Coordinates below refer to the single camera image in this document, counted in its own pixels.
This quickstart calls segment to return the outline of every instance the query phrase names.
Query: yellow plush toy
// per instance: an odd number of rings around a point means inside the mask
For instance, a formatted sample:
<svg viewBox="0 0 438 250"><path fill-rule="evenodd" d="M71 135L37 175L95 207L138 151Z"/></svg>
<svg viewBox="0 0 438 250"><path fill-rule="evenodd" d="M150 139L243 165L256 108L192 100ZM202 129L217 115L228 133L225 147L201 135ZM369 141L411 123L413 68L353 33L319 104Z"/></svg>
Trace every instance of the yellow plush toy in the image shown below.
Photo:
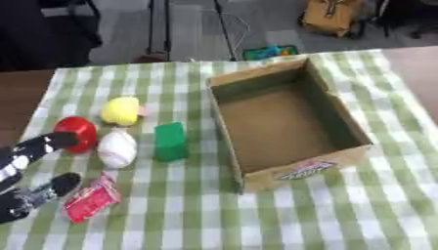
<svg viewBox="0 0 438 250"><path fill-rule="evenodd" d="M147 116L144 107L134 97L121 97L109 101L101 110L101 118L108 123L120 126L131 126L136 123L138 116Z"/></svg>

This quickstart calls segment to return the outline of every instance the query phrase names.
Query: box label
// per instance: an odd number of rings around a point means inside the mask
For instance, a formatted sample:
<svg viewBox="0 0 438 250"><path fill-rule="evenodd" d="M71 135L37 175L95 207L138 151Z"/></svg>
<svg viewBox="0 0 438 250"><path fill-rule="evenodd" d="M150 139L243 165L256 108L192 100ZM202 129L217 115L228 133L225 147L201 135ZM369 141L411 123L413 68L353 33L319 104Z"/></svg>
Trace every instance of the box label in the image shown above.
<svg viewBox="0 0 438 250"><path fill-rule="evenodd" d="M328 162L328 161L315 161L311 162L307 165L301 166L291 173L284 174L277 178L278 181L289 181L289 180L297 180L303 179L309 176L313 176L315 174L320 173L321 171L336 166L336 163Z"/></svg>

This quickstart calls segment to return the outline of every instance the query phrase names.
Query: tablecloth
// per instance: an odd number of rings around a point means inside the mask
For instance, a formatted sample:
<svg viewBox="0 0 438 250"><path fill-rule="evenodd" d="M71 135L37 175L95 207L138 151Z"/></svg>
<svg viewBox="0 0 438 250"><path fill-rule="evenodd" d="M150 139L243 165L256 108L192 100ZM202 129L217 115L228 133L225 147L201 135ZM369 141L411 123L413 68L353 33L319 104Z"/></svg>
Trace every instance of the tablecloth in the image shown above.
<svg viewBox="0 0 438 250"><path fill-rule="evenodd" d="M133 166L108 171L123 200L82 224L62 202L0 226L2 249L438 249L437 130L381 51L309 55L375 143L363 163L272 190L233 193L226 150L213 118L208 77L264 62L173 62L58 69L23 139L69 115L95 122L103 104L136 96L151 112L128 132ZM190 156L153 160L153 127L181 121ZM20 185L67 171L84 184L103 164L94 151L54 152Z"/></svg>

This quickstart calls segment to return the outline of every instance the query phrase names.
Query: floor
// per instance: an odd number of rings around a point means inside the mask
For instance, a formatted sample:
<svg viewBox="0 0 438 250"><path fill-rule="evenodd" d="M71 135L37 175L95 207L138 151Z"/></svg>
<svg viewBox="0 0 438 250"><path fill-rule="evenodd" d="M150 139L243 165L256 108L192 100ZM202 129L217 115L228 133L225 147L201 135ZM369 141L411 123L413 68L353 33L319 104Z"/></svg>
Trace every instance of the floor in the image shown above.
<svg viewBox="0 0 438 250"><path fill-rule="evenodd" d="M153 48L163 50L163 1L155 16ZM131 63L144 54L148 46L149 0L96 0L103 13L100 33L104 46L90 54L93 64ZM366 37L360 40L326 37L303 30L297 17L306 7L306 0L221 0L225 23L232 43L241 59L244 49L270 44L298 47L300 53L363 50L370 48L402 48L435 45L438 35L427 34L415 40L408 36L414 27L394 31L385 38L381 29L369 25ZM213 0L171 0L172 61L221 61L230 58ZM372 11L367 4L362 15Z"/></svg>

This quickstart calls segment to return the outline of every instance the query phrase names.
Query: white baseball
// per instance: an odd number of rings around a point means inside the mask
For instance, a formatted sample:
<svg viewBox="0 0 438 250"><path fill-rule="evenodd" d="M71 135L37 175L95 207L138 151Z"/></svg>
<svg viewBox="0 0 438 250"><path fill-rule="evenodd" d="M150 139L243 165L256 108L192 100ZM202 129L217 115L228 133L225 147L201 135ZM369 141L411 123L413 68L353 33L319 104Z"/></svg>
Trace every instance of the white baseball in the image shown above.
<svg viewBox="0 0 438 250"><path fill-rule="evenodd" d="M98 155L107 167L121 169L135 159L137 143L126 131L114 129L101 139Z"/></svg>

